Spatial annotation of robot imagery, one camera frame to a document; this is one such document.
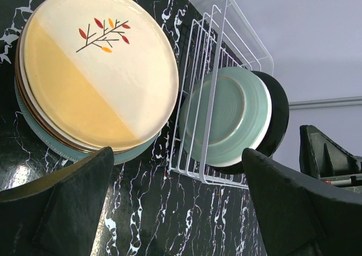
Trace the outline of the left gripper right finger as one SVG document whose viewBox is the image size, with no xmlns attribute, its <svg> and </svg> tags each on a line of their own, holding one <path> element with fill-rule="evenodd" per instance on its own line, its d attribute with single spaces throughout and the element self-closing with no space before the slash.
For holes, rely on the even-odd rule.
<svg viewBox="0 0 362 256">
<path fill-rule="evenodd" d="M 267 255 L 361 255 L 361 194 L 242 154 Z"/>
</svg>

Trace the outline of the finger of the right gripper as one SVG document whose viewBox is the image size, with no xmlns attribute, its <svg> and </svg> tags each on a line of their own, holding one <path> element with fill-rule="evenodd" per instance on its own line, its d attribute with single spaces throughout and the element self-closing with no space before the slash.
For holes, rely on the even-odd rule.
<svg viewBox="0 0 362 256">
<path fill-rule="evenodd" d="M 351 154 L 313 125 L 300 126 L 300 171 L 354 193 L 361 193 L 361 157 Z"/>
</svg>

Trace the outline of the cream yellow leaf plate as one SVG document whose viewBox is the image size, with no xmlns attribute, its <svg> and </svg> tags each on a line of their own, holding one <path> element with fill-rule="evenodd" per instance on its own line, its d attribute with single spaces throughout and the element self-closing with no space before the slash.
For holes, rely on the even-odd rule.
<svg viewBox="0 0 362 256">
<path fill-rule="evenodd" d="M 23 36 L 42 111 L 69 136 L 116 151 L 154 137 L 178 95 L 178 67 L 158 23 L 133 0 L 46 0 Z"/>
</svg>

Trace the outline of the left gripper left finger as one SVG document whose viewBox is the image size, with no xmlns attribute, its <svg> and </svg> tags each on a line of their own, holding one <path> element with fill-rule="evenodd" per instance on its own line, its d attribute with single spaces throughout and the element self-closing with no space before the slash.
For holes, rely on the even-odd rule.
<svg viewBox="0 0 362 256">
<path fill-rule="evenodd" d="M 90 255 L 113 166 L 104 147 L 1 191 L 1 255 Z"/>
</svg>

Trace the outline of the black plate with colour stripes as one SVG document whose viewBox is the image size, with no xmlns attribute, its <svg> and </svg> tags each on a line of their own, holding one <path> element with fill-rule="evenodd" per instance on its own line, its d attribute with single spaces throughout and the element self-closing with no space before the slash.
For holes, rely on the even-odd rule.
<svg viewBox="0 0 362 256">
<path fill-rule="evenodd" d="M 243 172 L 242 152 L 252 148 L 271 156 L 288 126 L 287 95 L 272 76 L 240 67 L 218 70 L 216 132 L 223 153 L 214 165 L 225 174 Z"/>
</svg>

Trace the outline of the mint green floral plate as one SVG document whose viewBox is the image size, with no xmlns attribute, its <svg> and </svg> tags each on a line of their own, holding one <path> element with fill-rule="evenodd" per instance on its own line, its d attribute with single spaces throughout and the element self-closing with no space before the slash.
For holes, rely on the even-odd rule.
<svg viewBox="0 0 362 256">
<path fill-rule="evenodd" d="M 212 76 L 195 84 L 179 116 L 183 147 L 196 161 L 201 160 Z M 260 145 L 271 116 L 269 90 L 256 74 L 242 67 L 218 69 L 206 164 L 222 168 L 241 162 L 244 149 Z"/>
</svg>

